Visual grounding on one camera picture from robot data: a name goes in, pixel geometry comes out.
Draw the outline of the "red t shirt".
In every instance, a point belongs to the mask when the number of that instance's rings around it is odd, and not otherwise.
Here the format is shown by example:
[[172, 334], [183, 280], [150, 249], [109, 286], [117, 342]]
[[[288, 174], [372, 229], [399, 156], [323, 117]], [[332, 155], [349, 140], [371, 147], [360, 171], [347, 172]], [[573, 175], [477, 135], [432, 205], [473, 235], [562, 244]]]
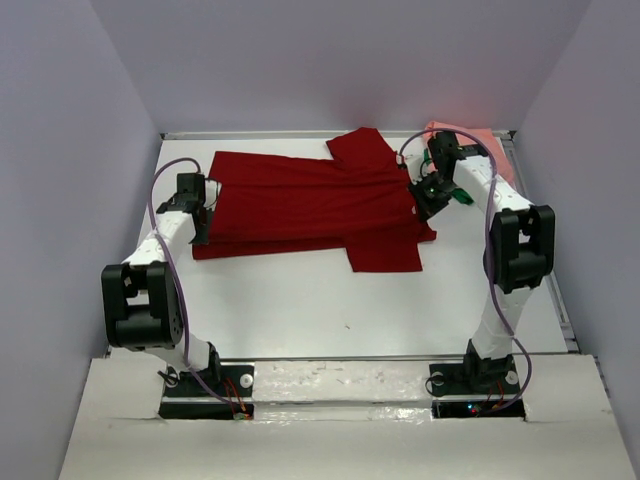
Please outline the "red t shirt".
[[330, 158], [218, 151], [209, 177], [221, 189], [196, 260], [342, 248], [363, 273], [419, 272], [419, 244], [437, 233], [420, 220], [410, 177], [375, 128], [326, 143]]

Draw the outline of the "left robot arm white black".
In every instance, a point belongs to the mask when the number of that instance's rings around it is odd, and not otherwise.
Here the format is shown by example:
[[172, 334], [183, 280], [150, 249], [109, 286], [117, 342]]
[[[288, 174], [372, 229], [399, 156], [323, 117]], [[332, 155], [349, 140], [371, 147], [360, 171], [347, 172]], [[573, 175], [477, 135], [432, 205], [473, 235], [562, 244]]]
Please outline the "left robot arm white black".
[[221, 383], [219, 354], [190, 332], [177, 260], [193, 246], [208, 243], [216, 183], [200, 172], [180, 173], [176, 192], [155, 207], [149, 204], [150, 233], [136, 250], [101, 273], [107, 340], [114, 348], [163, 360], [195, 392], [209, 395]]

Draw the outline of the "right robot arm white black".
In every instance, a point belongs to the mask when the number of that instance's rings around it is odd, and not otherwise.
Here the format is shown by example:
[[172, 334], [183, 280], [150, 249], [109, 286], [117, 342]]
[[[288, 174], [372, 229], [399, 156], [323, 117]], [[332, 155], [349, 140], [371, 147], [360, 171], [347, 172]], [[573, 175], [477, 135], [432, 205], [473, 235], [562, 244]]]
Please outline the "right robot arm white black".
[[430, 368], [432, 395], [481, 394], [514, 373], [513, 351], [522, 346], [516, 329], [533, 291], [551, 273], [555, 257], [554, 210], [535, 205], [498, 172], [496, 155], [478, 136], [430, 127], [432, 169], [409, 185], [422, 222], [448, 206], [463, 190], [484, 215], [483, 268], [488, 297], [479, 326], [461, 362]]

